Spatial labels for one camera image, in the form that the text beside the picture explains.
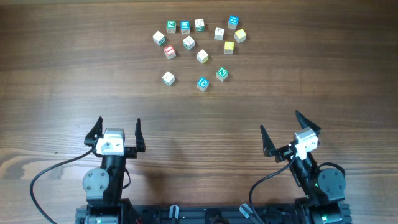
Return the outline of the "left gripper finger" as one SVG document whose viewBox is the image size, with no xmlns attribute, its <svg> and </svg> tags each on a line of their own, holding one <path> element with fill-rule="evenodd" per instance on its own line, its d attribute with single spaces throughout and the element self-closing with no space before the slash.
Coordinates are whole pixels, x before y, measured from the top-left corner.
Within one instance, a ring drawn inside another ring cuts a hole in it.
<svg viewBox="0 0 398 224">
<path fill-rule="evenodd" d="M 142 129 L 141 129 L 141 119 L 137 119 L 136 123 L 136 129 L 135 129 L 135 137 L 136 137 L 136 148 L 137 149 L 145 149 L 146 145 L 144 142 L 144 138 L 142 135 Z"/>
<path fill-rule="evenodd" d="M 95 125 L 85 136 L 85 140 L 96 140 L 98 136 L 102 135 L 102 130 L 103 130 L 103 119 L 100 116 Z"/>
</svg>

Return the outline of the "blue D block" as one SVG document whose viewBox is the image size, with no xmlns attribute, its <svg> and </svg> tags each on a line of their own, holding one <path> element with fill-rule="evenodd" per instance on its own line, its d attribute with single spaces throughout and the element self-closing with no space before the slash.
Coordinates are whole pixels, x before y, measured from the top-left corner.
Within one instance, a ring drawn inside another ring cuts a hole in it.
<svg viewBox="0 0 398 224">
<path fill-rule="evenodd" d="M 209 86 L 210 82 L 209 80 L 207 80 L 204 77 L 201 77 L 198 81 L 197 81 L 197 88 L 201 91 L 205 91 L 208 86 Z"/>
</svg>

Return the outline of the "green n block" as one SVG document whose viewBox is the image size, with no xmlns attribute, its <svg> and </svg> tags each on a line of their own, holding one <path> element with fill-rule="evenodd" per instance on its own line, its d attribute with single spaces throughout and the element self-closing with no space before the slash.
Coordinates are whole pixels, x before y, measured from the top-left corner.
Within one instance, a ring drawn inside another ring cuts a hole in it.
<svg viewBox="0 0 398 224">
<path fill-rule="evenodd" d="M 177 23 L 173 20 L 168 20 L 166 22 L 166 31 L 167 33 L 175 34 L 177 30 Z"/>
<path fill-rule="evenodd" d="M 223 82 L 228 77 L 228 74 L 229 74 L 229 71 L 227 69 L 221 67 L 216 72 L 216 78 Z"/>
</svg>

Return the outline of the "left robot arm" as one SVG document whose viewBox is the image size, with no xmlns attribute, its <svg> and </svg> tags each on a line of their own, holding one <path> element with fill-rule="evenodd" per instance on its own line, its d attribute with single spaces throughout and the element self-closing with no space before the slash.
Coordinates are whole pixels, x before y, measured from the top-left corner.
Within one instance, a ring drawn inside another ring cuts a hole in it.
<svg viewBox="0 0 398 224">
<path fill-rule="evenodd" d="M 139 119 L 135 139 L 135 146 L 126 146 L 124 130 L 103 129 L 103 119 L 98 118 L 86 135 L 84 144 L 101 158 L 101 165 L 89 170 L 83 178 L 87 206 L 76 209 L 75 223 L 142 223 L 130 200 L 121 198 L 123 189 L 129 186 L 124 184 L 124 176 L 129 175 L 126 160 L 135 159 L 139 152 L 146 151 Z"/>
</svg>

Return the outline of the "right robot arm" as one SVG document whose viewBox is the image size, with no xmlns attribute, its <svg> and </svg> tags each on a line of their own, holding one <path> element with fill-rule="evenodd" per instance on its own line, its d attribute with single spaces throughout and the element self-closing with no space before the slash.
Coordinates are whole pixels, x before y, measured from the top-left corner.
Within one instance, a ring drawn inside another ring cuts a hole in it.
<svg viewBox="0 0 398 224">
<path fill-rule="evenodd" d="M 263 153 L 274 157 L 277 163 L 287 161 L 281 170 L 270 174 L 255 185 L 269 180 L 289 170 L 298 187 L 305 196 L 291 204 L 266 205 L 255 208 L 252 193 L 249 192 L 249 203 L 253 215 L 260 223 L 351 223 L 351 211 L 345 200 L 346 173 L 344 168 L 332 162 L 317 164 L 312 156 L 319 145 L 318 136 L 321 127 L 310 121 L 299 111 L 295 111 L 301 130 L 294 133 L 293 141 L 276 148 L 265 127 L 260 126 Z"/>
</svg>

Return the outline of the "red I block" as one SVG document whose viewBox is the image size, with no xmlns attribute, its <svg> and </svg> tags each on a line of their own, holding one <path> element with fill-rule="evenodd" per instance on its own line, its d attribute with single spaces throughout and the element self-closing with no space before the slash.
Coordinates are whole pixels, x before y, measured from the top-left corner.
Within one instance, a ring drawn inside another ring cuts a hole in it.
<svg viewBox="0 0 398 224">
<path fill-rule="evenodd" d="M 166 46 L 164 48 L 164 54 L 166 55 L 166 57 L 168 59 L 172 59 L 172 58 L 176 57 L 176 55 L 177 55 L 176 51 L 172 45 Z"/>
</svg>

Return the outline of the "white block yellow side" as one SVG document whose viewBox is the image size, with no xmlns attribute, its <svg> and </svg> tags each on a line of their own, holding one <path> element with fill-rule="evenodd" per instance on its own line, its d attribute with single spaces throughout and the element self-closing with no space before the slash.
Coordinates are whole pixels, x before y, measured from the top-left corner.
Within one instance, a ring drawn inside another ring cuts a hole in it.
<svg viewBox="0 0 398 224">
<path fill-rule="evenodd" d="M 209 59 L 209 55 L 203 49 L 197 53 L 197 60 L 204 64 Z"/>
</svg>

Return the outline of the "white block teal side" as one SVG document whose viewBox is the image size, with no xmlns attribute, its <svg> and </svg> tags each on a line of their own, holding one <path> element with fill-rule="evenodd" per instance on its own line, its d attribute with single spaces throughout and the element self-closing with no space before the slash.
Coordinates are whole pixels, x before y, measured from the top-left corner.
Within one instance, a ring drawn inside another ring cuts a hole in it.
<svg viewBox="0 0 398 224">
<path fill-rule="evenodd" d="M 153 36 L 152 36 L 154 42 L 161 46 L 165 43 L 165 35 L 163 35 L 163 33 L 161 33 L 160 31 L 157 31 Z"/>
</svg>

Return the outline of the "yellow top block near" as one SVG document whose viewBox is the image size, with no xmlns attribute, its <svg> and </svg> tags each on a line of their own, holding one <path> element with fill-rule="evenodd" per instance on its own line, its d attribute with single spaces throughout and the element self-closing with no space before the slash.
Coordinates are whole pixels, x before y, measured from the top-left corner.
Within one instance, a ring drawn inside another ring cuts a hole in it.
<svg viewBox="0 0 398 224">
<path fill-rule="evenodd" d="M 234 42 L 226 41 L 224 43 L 224 53 L 233 54 L 233 51 L 234 51 Z"/>
</svg>

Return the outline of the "yellow top block far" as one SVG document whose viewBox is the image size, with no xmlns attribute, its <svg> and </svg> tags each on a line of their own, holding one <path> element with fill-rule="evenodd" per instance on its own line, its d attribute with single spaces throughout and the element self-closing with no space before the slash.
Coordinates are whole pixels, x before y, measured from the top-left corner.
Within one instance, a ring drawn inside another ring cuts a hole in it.
<svg viewBox="0 0 398 224">
<path fill-rule="evenodd" d="M 234 38 L 237 43 L 241 43 L 246 40 L 247 34 L 244 29 L 237 30 L 234 34 Z"/>
</svg>

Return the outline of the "white block centre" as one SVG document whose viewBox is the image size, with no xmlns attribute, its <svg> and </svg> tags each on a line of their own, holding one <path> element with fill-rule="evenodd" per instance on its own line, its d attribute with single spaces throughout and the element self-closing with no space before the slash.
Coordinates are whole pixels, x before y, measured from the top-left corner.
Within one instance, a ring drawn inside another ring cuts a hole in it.
<svg viewBox="0 0 398 224">
<path fill-rule="evenodd" d="M 186 38 L 183 39 L 183 46 L 187 49 L 190 50 L 195 46 L 195 40 L 188 36 Z"/>
</svg>

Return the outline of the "white picture block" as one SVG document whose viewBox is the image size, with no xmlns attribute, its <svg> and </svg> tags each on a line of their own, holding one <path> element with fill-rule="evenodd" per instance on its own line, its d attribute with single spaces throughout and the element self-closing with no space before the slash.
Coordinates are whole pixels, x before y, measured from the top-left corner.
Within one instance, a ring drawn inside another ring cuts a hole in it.
<svg viewBox="0 0 398 224">
<path fill-rule="evenodd" d="M 215 28 L 214 39 L 215 40 L 223 40 L 224 37 L 224 29 L 220 27 Z"/>
</svg>

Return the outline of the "blue top block right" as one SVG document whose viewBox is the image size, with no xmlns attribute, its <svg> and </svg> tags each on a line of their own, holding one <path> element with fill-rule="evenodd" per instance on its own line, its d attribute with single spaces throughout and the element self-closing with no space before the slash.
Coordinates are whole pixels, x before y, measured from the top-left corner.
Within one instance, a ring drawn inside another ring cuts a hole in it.
<svg viewBox="0 0 398 224">
<path fill-rule="evenodd" d="M 228 20 L 228 28 L 232 30 L 236 30 L 238 26 L 239 18 L 236 16 L 230 16 Z"/>
</svg>

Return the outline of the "blue top block left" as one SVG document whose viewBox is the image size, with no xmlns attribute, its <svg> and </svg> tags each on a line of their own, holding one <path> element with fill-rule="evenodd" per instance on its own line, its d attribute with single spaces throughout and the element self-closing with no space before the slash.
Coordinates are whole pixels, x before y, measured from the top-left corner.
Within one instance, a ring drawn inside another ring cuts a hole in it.
<svg viewBox="0 0 398 224">
<path fill-rule="evenodd" d="M 189 34 L 190 33 L 190 22 L 189 21 L 181 21 L 180 22 L 180 31 L 181 31 L 181 34 Z"/>
</svg>

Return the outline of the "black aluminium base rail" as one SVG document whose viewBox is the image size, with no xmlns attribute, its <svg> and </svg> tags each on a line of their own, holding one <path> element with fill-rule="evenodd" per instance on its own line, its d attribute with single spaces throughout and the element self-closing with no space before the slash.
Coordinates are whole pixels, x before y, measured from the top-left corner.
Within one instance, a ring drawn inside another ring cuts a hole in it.
<svg viewBox="0 0 398 224">
<path fill-rule="evenodd" d="M 76 210 L 75 223 L 352 223 L 349 205 L 304 207 L 294 204 L 271 204 L 252 210 L 240 207 L 170 207 L 135 206 L 123 215 L 117 208 Z"/>
</svg>

